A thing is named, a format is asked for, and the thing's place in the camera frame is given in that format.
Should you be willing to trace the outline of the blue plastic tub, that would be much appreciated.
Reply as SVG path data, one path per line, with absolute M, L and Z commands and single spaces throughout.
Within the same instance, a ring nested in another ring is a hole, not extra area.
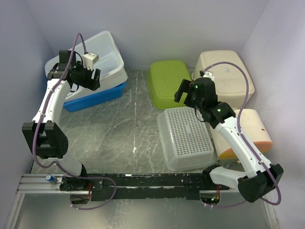
M 114 88 L 65 102 L 63 107 L 68 112 L 76 112 L 111 100 L 115 100 L 122 97 L 123 90 L 126 85 L 127 82 L 124 82 Z

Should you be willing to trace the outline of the translucent white plastic tub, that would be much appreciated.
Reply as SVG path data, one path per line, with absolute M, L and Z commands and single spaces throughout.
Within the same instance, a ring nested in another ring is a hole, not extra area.
M 109 31 L 102 31 L 84 41 L 87 51 L 98 54 L 94 68 L 100 69 L 100 88 L 95 91 L 73 86 L 65 102 L 114 88 L 127 81 L 124 61 Z

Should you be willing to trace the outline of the lime green plastic basin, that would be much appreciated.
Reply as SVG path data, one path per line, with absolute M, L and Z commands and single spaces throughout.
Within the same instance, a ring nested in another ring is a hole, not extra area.
M 185 63 L 181 60 L 166 60 L 153 62 L 148 70 L 148 86 L 152 104 L 158 109 L 168 109 L 185 106 L 183 94 L 180 102 L 174 101 L 183 79 L 191 80 Z

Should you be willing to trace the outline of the cream perforated storage basket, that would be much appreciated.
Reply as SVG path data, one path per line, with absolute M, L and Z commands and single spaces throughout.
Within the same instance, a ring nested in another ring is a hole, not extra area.
M 249 83 L 247 99 L 250 99 L 255 92 L 255 88 L 244 63 L 234 51 L 218 50 L 201 53 L 192 73 L 192 80 L 200 77 L 200 71 L 217 62 L 231 62 L 244 71 Z M 209 71 L 215 77 L 214 82 L 218 101 L 228 103 L 233 110 L 240 109 L 246 95 L 246 83 L 243 74 L 236 67 L 227 63 L 214 66 Z

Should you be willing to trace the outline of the white perforated plastic basket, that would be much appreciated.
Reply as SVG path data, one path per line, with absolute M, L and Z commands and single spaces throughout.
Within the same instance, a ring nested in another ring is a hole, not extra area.
M 200 169 L 216 162 L 207 127 L 189 107 L 165 109 L 157 115 L 163 155 L 170 171 Z

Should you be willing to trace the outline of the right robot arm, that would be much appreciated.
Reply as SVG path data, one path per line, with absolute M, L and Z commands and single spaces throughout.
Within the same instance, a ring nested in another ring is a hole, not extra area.
M 179 102 L 182 94 L 186 94 L 184 104 L 200 112 L 203 121 L 209 123 L 232 148 L 240 160 L 244 171 L 235 171 L 221 166 L 206 169 L 202 184 L 206 189 L 214 189 L 224 185 L 237 189 L 241 196 L 253 203 L 269 192 L 276 190 L 281 202 L 278 183 L 284 173 L 280 164 L 272 164 L 251 142 L 240 126 L 240 121 L 228 103 L 218 100 L 215 83 L 208 77 L 201 77 L 194 82 L 183 79 L 174 101 Z

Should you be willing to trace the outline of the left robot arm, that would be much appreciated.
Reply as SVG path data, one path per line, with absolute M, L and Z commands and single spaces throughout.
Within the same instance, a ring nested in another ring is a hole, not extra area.
M 24 123 L 22 133 L 35 163 L 42 168 L 57 165 L 65 174 L 61 191 L 84 190 L 89 185 L 85 166 L 67 154 L 68 138 L 58 126 L 62 108 L 73 85 L 95 91 L 100 87 L 99 56 L 85 51 L 61 50 L 59 61 L 47 74 L 47 89 L 37 114 Z

